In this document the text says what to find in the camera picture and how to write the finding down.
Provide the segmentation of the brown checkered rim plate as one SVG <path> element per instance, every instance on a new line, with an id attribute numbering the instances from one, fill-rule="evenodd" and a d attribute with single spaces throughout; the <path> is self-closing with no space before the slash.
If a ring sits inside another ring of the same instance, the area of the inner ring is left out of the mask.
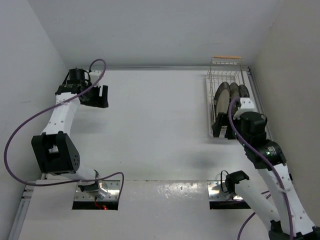
<path id="1" fill-rule="evenodd" d="M 222 113 L 222 123 L 225 121 L 230 104 L 230 84 L 222 82 L 213 98 L 214 122 L 218 113 Z"/>

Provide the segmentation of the dark rim beige plate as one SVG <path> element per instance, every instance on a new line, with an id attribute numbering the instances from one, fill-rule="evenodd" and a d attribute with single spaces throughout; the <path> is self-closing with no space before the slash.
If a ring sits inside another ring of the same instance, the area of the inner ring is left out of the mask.
<path id="1" fill-rule="evenodd" d="M 239 93 L 239 85 L 236 82 L 230 84 L 230 102 L 240 96 Z M 237 111 L 237 102 L 235 101 L 233 107 L 231 108 L 231 112 L 234 114 Z"/>

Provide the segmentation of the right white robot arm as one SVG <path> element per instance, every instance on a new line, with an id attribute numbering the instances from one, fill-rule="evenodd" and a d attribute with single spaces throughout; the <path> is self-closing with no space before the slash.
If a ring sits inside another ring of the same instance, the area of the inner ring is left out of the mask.
<path id="1" fill-rule="evenodd" d="M 218 122 L 227 123 L 227 135 L 237 139 L 264 180 L 273 199 L 270 203 L 242 170 L 220 179 L 220 191 L 229 201 L 239 196 L 263 222 L 271 240 L 318 240 L 320 228 L 307 215 L 290 178 L 281 147 L 267 138 L 267 118 L 258 112 L 240 115 L 219 113 Z"/>

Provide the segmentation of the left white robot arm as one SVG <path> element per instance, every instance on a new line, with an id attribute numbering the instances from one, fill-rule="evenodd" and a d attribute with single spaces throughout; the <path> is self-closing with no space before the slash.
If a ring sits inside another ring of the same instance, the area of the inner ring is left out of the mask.
<path id="1" fill-rule="evenodd" d="M 80 105 L 108 108 L 108 87 L 93 86 L 90 73 L 73 68 L 55 93 L 56 107 L 40 135 L 31 139 L 31 145 L 42 173 L 78 180 L 78 187 L 95 199 L 102 200 L 108 189 L 99 180 L 97 170 L 81 164 L 80 153 L 70 131 Z"/>

